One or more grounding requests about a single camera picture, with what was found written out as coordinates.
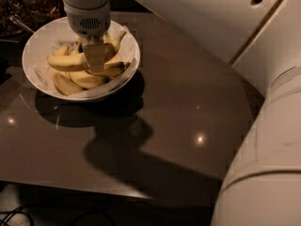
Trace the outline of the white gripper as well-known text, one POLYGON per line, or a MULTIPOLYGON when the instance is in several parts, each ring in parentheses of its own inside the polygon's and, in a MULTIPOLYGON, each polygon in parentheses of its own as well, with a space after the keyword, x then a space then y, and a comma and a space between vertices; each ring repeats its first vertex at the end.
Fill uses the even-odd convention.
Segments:
POLYGON ((103 36, 111 24, 110 6, 106 2, 98 8, 76 8, 64 4, 70 28, 86 41, 83 51, 93 73, 103 71, 105 46, 103 36))

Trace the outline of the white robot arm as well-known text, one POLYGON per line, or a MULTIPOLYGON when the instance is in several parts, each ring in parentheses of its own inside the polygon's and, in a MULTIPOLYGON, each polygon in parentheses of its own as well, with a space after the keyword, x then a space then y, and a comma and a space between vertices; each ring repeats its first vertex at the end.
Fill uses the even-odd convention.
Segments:
POLYGON ((150 226, 301 226, 300 0, 135 0, 144 63, 66 105, 67 189, 150 209, 150 226))

